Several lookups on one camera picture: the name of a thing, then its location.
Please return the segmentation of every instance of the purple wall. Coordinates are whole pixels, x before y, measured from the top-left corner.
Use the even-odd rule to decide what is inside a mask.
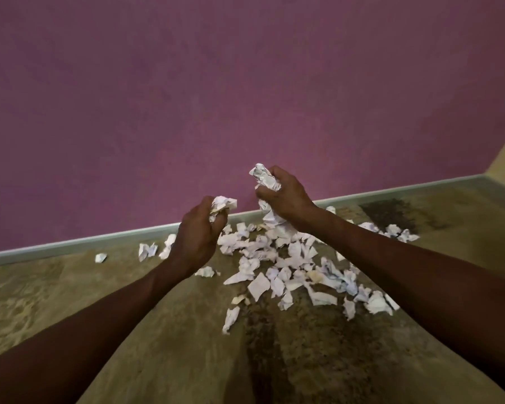
[[[505,0],[0,0],[0,250],[484,172]]]

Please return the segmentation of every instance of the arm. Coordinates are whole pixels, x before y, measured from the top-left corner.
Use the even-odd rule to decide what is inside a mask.
[[[0,355],[0,403],[74,403],[121,342],[181,280],[208,262],[226,225],[209,223],[213,197],[183,217],[166,261]]]
[[[294,176],[276,166],[270,171],[282,188],[259,187],[258,197],[343,254],[424,329],[505,390],[505,279],[344,221],[315,206]]]

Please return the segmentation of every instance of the baseboard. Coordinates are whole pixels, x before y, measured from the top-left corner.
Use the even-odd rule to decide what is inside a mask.
[[[395,195],[404,195],[415,190],[422,190],[427,187],[451,185],[454,183],[467,182],[469,180],[482,179],[483,175],[464,176],[453,179],[439,180],[436,182],[414,184],[411,186],[396,187],[393,189],[370,191],[366,193],[350,194],[349,196],[333,197],[315,201],[319,207],[333,205],[335,207],[350,205],[354,203],[368,203],[391,198]],[[238,222],[259,222],[262,218],[260,210],[245,211],[231,214],[228,220],[231,224]],[[96,235],[95,237],[78,238],[75,240],[53,242],[51,244],[35,245],[33,247],[10,249],[0,251],[0,265],[15,262],[29,261],[40,258],[48,258],[64,254],[73,254],[93,248],[102,248],[110,245],[119,245],[131,241],[147,241],[154,238],[165,237],[168,234],[178,231],[179,223],[166,224],[155,227],[132,229],[118,233]]]

